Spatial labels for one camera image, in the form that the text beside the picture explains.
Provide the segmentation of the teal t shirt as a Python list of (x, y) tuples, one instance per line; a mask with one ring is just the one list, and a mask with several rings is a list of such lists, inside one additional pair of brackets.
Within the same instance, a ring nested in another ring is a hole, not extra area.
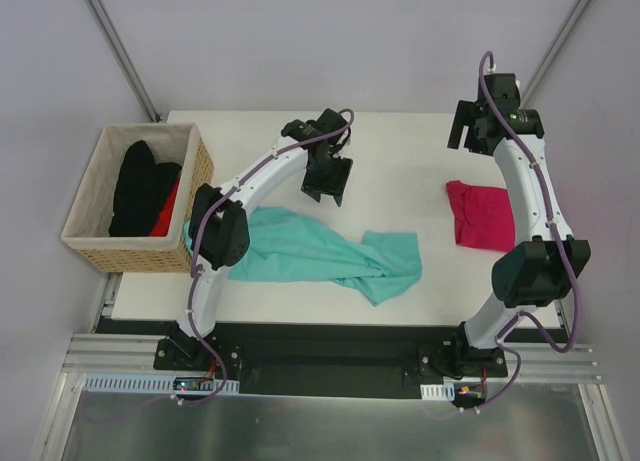
[(231, 268), (241, 282), (331, 281), (378, 306), (422, 276), (414, 232), (366, 232), (349, 240), (325, 223), (283, 207), (258, 207), (249, 218), (248, 252)]

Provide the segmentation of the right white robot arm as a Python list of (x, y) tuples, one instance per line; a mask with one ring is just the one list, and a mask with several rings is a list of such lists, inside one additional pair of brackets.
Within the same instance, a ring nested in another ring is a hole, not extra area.
[(478, 96), (459, 102), (448, 146), (492, 157), (503, 176), (515, 222), (515, 246), (491, 271), (492, 294), (461, 323), (443, 350), (445, 372), (456, 379), (496, 367), (500, 342), (523, 320), (549, 304), (574, 298), (574, 324), (581, 319), (577, 278), (591, 257), (575, 238), (556, 200), (546, 166), (539, 114), (520, 106), (512, 73), (482, 73)]

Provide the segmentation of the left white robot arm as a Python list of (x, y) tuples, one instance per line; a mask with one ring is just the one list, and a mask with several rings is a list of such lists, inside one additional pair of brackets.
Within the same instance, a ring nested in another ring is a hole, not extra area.
[(354, 111), (325, 109), (315, 120), (294, 119), (274, 144), (247, 169), (220, 186), (201, 185), (189, 219), (191, 286), (183, 313), (168, 335), (169, 346), (188, 369), (204, 368), (213, 356), (205, 341), (231, 268), (250, 247), (249, 219), (284, 181), (304, 174), (301, 191), (319, 202), (330, 196), (340, 206), (353, 161), (340, 151), (348, 144)]

